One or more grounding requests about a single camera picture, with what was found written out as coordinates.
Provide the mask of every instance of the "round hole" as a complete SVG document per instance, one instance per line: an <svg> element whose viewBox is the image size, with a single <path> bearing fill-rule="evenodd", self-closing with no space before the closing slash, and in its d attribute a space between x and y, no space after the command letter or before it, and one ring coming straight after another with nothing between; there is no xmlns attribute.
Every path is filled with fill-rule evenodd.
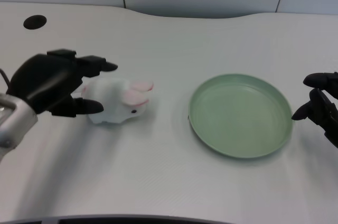
<svg viewBox="0 0 338 224"><path fill-rule="evenodd" d="M33 15L28 17L23 26L28 30L36 30L43 27L47 22L47 18L43 15Z"/></svg>

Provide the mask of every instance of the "green plate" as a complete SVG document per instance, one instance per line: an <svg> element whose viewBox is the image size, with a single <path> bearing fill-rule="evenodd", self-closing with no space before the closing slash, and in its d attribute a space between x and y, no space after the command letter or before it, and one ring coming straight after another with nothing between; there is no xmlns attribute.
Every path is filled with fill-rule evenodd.
<svg viewBox="0 0 338 224"><path fill-rule="evenodd" d="M196 134L212 149L253 158L284 145L292 131L291 109L269 83L252 76L225 74L198 87L189 105Z"/></svg>

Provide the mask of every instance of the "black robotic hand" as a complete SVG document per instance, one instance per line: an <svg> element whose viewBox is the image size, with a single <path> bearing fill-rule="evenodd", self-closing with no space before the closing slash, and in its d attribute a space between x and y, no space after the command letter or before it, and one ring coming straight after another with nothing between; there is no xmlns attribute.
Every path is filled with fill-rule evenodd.
<svg viewBox="0 0 338 224"><path fill-rule="evenodd" d="M70 94L82 84L82 77L114 71L117 65L96 56L75 56L71 50L35 55L14 73L6 93L24 100L36 114L48 110L55 116L76 117L103 111L101 103L73 99Z"/></svg>
<svg viewBox="0 0 338 224"><path fill-rule="evenodd" d="M338 148L338 110L322 90L338 99L338 73L314 73L308 75L305 85L314 88L310 101L302 105L292 116L293 120L309 118L325 130L327 139Z"/></svg>

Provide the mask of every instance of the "plate rim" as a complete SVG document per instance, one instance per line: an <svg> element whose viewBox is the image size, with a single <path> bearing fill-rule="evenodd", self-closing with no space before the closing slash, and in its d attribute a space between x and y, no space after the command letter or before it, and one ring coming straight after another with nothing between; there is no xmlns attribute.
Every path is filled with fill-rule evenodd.
<svg viewBox="0 0 338 224"><path fill-rule="evenodd" d="M193 92L193 94L191 95L190 97L190 100L189 100L189 108L188 108L188 116L189 116L189 123L190 125L192 126L194 132L196 133L196 135L199 137L199 139L205 144L207 145L208 147L210 147L211 149L215 150L216 152L218 153L221 153L223 155L226 155L226 156L229 156L229 157L234 157L234 158L242 158L242 159L250 159L250 158L259 158L259 157L263 157L263 156L266 156L266 155L269 155L269 154L272 154L274 153L275 151L277 151L278 149L280 149L282 146L284 146L291 138L291 135L292 135L292 131L293 131L293 128L294 128L294 123L293 121L291 120L291 117L290 117L290 125L291 125L291 128L289 130L289 132L287 133L286 137L283 139L283 141L277 145L276 148L274 148L272 151L270 151L269 153L266 153L266 154L261 154L261 155L256 155L256 156L236 156L236 155L232 155L232 154L229 154L229 153L226 153L226 152L223 152L223 151L220 151L218 149L216 149L215 147L213 147L212 145L208 144L200 135L199 133L196 131L196 128L195 126L193 125L193 123L191 122L191 106L192 106L192 99L194 98L194 96L196 95L196 92L207 82L215 79L215 78L218 78L218 77L224 77L224 76L245 76L245 77L250 77L250 78L254 78L256 80L260 80L270 86L272 86L281 96L282 98L284 99L284 101L286 102L287 106L288 106L288 109L290 111L290 114L292 115L292 109L291 109L291 105L290 103L288 102L287 98L283 95L282 92L280 92L274 85L270 84L269 82L267 82L266 80L262 80L258 77L255 77L255 76L251 76L251 75L248 75L248 74L243 74L243 73L226 73L226 74L220 74L220 75L217 75L217 76L214 76L206 81L204 81L203 83L201 83Z"/></svg>

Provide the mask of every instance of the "black cable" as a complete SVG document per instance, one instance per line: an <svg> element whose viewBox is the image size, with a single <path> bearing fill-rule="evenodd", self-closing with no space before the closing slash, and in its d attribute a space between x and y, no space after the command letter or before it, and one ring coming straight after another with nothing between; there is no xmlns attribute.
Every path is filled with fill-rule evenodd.
<svg viewBox="0 0 338 224"><path fill-rule="evenodd" d="M11 83L10 83L10 80L8 79L8 77L7 77L7 75L5 74L4 70L2 70L1 68L0 68L0 74L1 74L1 76L4 78L6 84L7 84L8 88L9 88L9 87L10 87L10 84L11 84Z"/></svg>

